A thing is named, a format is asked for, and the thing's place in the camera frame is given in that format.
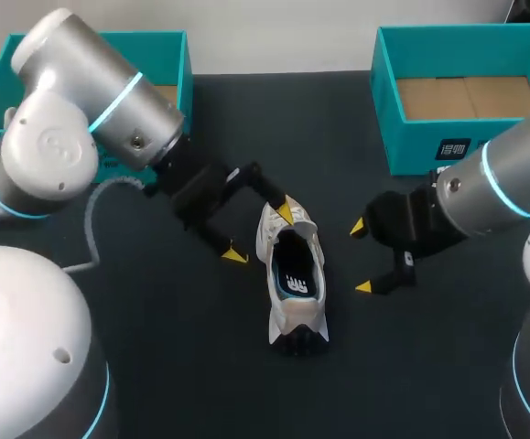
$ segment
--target shoe logo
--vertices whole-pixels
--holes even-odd
[[[302,281],[292,278],[291,276],[286,276],[287,286],[292,291],[299,291],[300,293],[306,293],[308,291],[308,286],[305,285]]]

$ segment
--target blue led ring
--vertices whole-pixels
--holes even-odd
[[[521,391],[521,386],[519,385],[519,380],[517,379],[517,372],[514,367],[515,364],[515,356],[516,356],[516,350],[517,350],[517,342],[519,341],[519,336],[517,336],[517,339],[514,341],[514,348],[513,348],[513,378],[514,378],[514,385],[517,389],[517,392],[519,393],[519,396],[521,397],[521,402],[523,403],[523,406],[527,409],[530,415],[530,407],[527,401],[525,400],[525,396],[523,395],[523,392]]]
[[[126,87],[124,87],[124,90],[120,92],[118,96],[116,96],[116,99],[112,101],[110,105],[108,105],[108,108],[106,108],[100,116],[93,121],[93,123],[90,125],[90,128],[88,131],[90,133],[93,133],[98,127],[108,118],[108,116],[116,109],[116,107],[124,100],[124,98],[132,91],[132,89],[135,87],[135,85],[141,80],[143,77],[143,74],[139,71],[136,73],[136,75],[128,82]]]
[[[486,145],[484,145],[484,147],[482,148],[482,170],[484,171],[484,175],[488,178],[488,181],[491,184],[492,190],[494,190],[498,198],[501,199],[501,201],[506,205],[507,208],[512,210],[517,215],[520,215],[525,218],[530,218],[530,213],[525,210],[522,210],[516,204],[514,204],[506,196],[506,194],[503,192],[498,182],[496,181],[496,177],[494,176],[494,173],[491,170],[491,167],[488,163],[488,144],[489,143],[490,142],[487,142]]]
[[[0,209],[2,209],[4,212],[9,213],[10,215],[22,218],[24,220],[43,220],[44,218],[47,218],[49,216],[49,215],[29,215],[27,213],[18,212],[14,209],[9,208],[2,201],[0,201]]]
[[[98,426],[98,423],[100,422],[100,419],[102,418],[103,411],[106,408],[106,403],[108,402],[108,394],[110,393],[110,368],[108,366],[108,363],[106,363],[106,390],[103,393],[102,398],[102,404],[100,404],[100,410],[98,410],[98,414],[96,414],[96,417],[94,418],[92,425],[90,425],[90,428],[87,432],[85,432],[85,435],[82,437],[82,439],[88,439],[93,431]]]

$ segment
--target sneaker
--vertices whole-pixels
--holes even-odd
[[[293,224],[268,204],[256,233],[256,256],[266,264],[271,297],[269,343],[280,350],[304,355],[325,348],[326,323],[324,256],[318,226],[294,199],[287,197]]]

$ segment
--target white wall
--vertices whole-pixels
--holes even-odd
[[[379,25],[502,21],[511,0],[0,0],[0,48],[66,6],[96,29],[187,29],[195,73],[368,69]]]

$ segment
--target shoe insole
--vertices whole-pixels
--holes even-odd
[[[315,263],[308,242],[294,230],[278,234],[273,248],[273,273],[281,299],[314,297],[318,288],[314,280]]]

